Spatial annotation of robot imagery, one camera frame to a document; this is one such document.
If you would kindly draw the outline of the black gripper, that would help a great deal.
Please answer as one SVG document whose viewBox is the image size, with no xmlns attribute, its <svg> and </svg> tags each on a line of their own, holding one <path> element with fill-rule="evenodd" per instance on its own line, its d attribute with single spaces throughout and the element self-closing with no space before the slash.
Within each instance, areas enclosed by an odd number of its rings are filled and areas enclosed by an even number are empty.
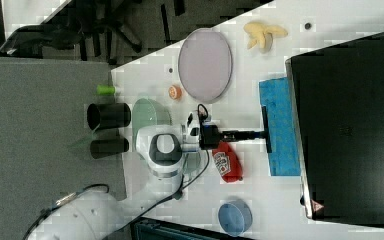
<svg viewBox="0 0 384 240">
<path fill-rule="evenodd" d="M 222 138 L 216 125 L 202 125 L 200 128 L 199 146 L 202 150 L 216 149 L 220 141 L 246 141 L 254 139 L 264 139 L 265 131 L 223 131 Z"/>
</svg>

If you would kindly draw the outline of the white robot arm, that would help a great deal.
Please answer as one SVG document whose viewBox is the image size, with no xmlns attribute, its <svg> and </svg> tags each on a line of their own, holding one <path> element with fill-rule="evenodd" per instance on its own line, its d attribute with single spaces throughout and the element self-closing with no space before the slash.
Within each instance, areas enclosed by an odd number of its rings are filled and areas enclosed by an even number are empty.
<svg viewBox="0 0 384 240">
<path fill-rule="evenodd" d="M 103 240 L 180 191 L 189 153 L 216 149 L 221 142 L 254 139 L 271 144 L 266 129 L 221 131 L 202 110 L 192 111 L 184 124 L 142 127 L 136 151 L 149 170 L 142 190 L 121 201 L 99 190 L 72 193 L 56 201 L 23 240 Z"/>
</svg>

